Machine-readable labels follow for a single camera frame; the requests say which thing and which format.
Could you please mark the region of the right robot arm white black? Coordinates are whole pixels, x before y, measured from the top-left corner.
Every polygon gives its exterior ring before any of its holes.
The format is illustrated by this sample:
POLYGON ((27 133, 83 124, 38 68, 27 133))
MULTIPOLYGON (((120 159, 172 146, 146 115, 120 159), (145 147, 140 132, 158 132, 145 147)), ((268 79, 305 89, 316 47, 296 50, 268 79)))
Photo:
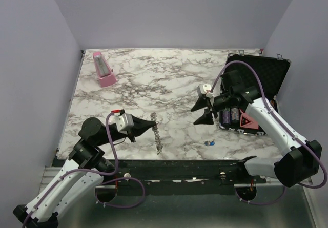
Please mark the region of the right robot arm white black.
POLYGON ((243 183, 254 176, 278 179, 284 186, 302 184, 305 179, 323 171, 323 184, 327 183, 327 171, 320 161, 322 147, 316 140, 309 141, 296 132, 269 104, 262 86, 246 87, 237 71, 220 74, 226 92, 214 95, 214 86, 202 84, 197 87, 198 100, 191 109, 204 109, 203 115, 195 125, 212 125, 218 112, 231 107, 238 107, 264 129, 282 158, 264 159, 249 157, 236 169, 236 178, 243 183))

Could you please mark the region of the metal disc with key rings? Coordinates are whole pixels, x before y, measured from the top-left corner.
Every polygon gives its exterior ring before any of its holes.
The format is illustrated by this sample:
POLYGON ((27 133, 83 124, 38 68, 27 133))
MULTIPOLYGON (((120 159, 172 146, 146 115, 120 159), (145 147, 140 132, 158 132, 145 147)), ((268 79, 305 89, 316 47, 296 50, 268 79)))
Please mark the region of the metal disc with key rings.
POLYGON ((159 155, 162 152, 163 149, 163 144, 161 142, 159 130, 158 130, 158 124, 159 122, 157 121, 157 114, 155 112, 150 114, 150 119, 155 122, 155 126, 152 128, 153 133, 154 133, 154 138, 155 138, 155 145, 157 149, 157 155, 159 155))

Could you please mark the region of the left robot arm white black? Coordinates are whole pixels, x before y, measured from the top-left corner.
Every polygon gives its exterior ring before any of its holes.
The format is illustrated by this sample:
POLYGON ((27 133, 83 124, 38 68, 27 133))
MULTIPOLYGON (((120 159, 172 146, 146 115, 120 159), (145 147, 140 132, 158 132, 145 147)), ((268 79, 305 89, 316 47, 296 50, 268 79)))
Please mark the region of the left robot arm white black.
POLYGON ((86 119, 78 133, 79 141, 57 175, 32 201, 18 205, 13 214, 23 227, 57 227, 59 215, 75 198, 116 177, 119 160, 114 141, 128 138, 135 142, 156 125, 124 110, 112 111, 105 122, 95 117, 86 119))

